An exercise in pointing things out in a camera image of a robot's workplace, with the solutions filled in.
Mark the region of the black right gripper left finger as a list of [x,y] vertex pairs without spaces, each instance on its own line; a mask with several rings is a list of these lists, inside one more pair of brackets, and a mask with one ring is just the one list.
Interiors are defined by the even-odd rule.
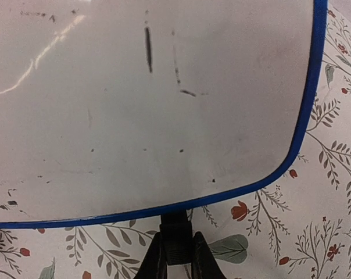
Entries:
[[166,279],[167,264],[161,233],[157,232],[140,266],[140,278]]

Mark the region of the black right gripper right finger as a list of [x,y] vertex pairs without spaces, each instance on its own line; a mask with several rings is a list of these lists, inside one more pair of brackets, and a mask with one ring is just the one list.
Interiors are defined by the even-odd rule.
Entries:
[[193,237],[191,276],[192,279],[226,279],[199,231]]

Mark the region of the small whiteboard blue frame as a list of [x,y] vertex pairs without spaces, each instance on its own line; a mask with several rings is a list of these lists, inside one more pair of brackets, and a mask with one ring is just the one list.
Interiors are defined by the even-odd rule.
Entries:
[[327,1],[0,1],[0,228],[126,221],[296,159]]

